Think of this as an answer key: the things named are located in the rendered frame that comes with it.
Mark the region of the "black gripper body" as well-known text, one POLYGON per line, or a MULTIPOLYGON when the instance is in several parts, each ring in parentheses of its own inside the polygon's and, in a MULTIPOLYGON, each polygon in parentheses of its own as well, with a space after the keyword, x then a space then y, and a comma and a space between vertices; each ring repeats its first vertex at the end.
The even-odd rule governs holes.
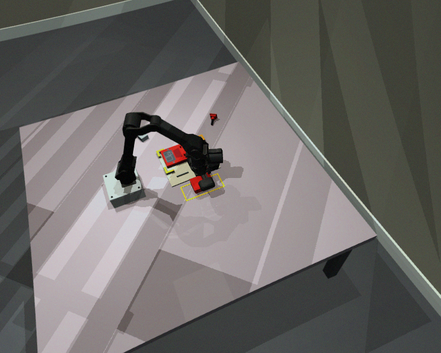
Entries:
POLYGON ((206 162, 202 166, 194 166, 192 164, 191 157, 187 158, 187 162, 188 162, 189 166, 192 166, 192 170, 193 170, 195 176, 196 177, 197 176, 201 176, 202 177, 202 180, 200 180, 198 182, 201 191, 204 192, 206 190, 209 190, 209 189, 215 187, 215 182, 212 179, 212 177, 208 177, 207 174, 206 174, 208 172, 208 170, 207 170, 207 166, 208 165, 207 165, 206 162))

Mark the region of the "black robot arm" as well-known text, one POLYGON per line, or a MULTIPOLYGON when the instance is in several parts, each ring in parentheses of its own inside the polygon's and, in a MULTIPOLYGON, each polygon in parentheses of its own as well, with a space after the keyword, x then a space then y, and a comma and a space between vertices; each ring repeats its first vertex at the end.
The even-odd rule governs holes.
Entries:
POLYGON ((207 163, 207 172, 218 170, 223 163, 223 150, 221 148, 209 149, 209 144, 200 136, 187 134, 175 126, 161 119, 159 115, 150 115, 145 112, 129 112, 123 124, 125 136, 124 150, 118 162, 115 178, 120 180, 122 188, 136 184, 135 166, 137 156, 133 156, 135 139, 150 132, 158 132, 170 140, 178 143, 186 151, 185 157, 191 158, 194 166, 200 167, 207 163), (141 120, 149 121, 142 127, 141 120))

